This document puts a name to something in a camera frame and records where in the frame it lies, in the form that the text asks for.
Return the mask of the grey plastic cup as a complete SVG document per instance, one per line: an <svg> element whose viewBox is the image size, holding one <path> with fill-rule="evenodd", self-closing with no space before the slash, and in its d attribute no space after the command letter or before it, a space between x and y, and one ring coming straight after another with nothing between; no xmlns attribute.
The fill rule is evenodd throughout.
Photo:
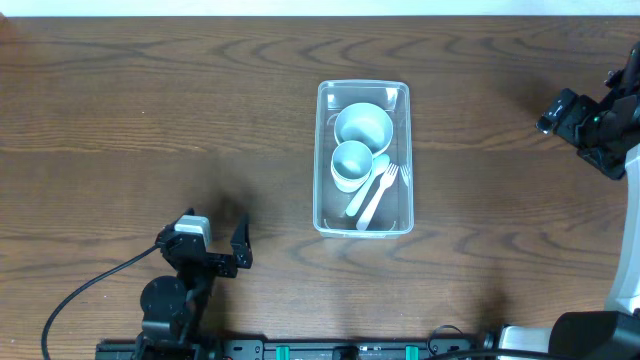
<svg viewBox="0 0 640 360"><path fill-rule="evenodd" d="M373 165L373 154L362 142L349 140L339 144L331 158L332 169L345 180L359 181Z"/></svg>

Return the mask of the yellow plastic bowl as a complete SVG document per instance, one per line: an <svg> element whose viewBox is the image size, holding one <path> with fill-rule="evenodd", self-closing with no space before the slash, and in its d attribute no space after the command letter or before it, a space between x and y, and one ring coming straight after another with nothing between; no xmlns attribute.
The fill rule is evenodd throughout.
<svg viewBox="0 0 640 360"><path fill-rule="evenodd" d="M384 154L388 148L390 147L392 143L392 140L389 140L384 146L382 146L379 150L377 150L375 153L372 153L374 157L378 157L382 154Z"/></svg>

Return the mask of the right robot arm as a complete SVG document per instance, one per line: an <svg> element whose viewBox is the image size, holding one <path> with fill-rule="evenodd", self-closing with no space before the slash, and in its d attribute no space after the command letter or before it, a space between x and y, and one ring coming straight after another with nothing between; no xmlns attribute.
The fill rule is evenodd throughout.
<svg viewBox="0 0 640 360"><path fill-rule="evenodd" d="M507 325L490 345L495 359L609 359L639 356L639 48L609 74L608 94L595 101L564 89L536 127L572 145L612 180L626 179L628 197L616 275L601 311L568 312L550 328Z"/></svg>

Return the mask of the yellow plastic cup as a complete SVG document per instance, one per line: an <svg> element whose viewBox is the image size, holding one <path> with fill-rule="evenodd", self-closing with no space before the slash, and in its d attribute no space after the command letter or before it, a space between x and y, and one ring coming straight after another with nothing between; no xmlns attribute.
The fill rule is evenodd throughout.
<svg viewBox="0 0 640 360"><path fill-rule="evenodd" d="M331 175L336 185L340 185L343 187L359 187L368 180L368 178L370 177L370 172L366 172L362 177L356 179L346 178L334 171L331 172Z"/></svg>

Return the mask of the grey plastic bowl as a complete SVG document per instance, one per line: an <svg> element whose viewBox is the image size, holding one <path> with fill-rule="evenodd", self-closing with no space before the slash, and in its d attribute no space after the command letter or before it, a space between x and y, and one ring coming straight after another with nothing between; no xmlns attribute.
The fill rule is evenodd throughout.
<svg viewBox="0 0 640 360"><path fill-rule="evenodd" d="M354 103L344 108L336 117L334 138L337 144L355 140L364 143L375 153L394 135L391 117L379 106L371 103Z"/></svg>

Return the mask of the white plastic fork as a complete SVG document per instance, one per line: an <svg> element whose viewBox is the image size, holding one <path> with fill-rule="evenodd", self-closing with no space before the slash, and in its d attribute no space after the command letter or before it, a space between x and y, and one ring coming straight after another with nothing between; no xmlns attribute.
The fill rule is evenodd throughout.
<svg viewBox="0 0 640 360"><path fill-rule="evenodd" d="M394 183L398 170L399 170L398 165L390 164L385 170L385 172L382 174L379 182L379 187L376 193L374 194L373 198L371 199L371 201L369 202L369 204L361 214L361 217L358 219L356 223L357 230L365 231L368 228L373 218L373 215L375 214L379 206L380 200L384 192Z"/></svg>

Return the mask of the white plastic cup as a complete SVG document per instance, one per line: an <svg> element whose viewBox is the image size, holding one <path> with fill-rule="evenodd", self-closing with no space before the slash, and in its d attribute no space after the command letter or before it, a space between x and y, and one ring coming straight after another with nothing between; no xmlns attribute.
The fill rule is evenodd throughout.
<svg viewBox="0 0 640 360"><path fill-rule="evenodd" d="M335 179L334 180L334 184L336 185L337 189L343 193L353 193L358 191L364 184L366 183L366 180L364 181L345 181L344 179Z"/></svg>

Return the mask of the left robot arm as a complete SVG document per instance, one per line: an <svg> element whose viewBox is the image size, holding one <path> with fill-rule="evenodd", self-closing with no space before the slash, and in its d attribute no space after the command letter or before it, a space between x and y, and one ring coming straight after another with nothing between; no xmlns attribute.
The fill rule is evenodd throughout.
<svg viewBox="0 0 640 360"><path fill-rule="evenodd" d="M249 269L253 254L249 216L243 215L231 238L230 254L211 253L209 219L188 209L157 235L155 245L176 271L150 281L142 291L142 332L134 359L221 359L223 345L199 333L200 321L212 295L214 280L234 278Z"/></svg>

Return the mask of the pale green plastic spoon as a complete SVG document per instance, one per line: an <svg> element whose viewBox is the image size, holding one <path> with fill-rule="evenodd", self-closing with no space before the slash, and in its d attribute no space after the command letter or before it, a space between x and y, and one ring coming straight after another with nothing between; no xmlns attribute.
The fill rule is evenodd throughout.
<svg viewBox="0 0 640 360"><path fill-rule="evenodd" d="M376 179L377 176L385 172L389 164L390 164L390 157L387 154L382 154L374 159L372 164L372 169L368 179L360 187L360 189L358 190L356 195L352 198L351 202L349 203L349 205L345 210L345 214L347 216L353 217L357 214L374 180Z"/></svg>

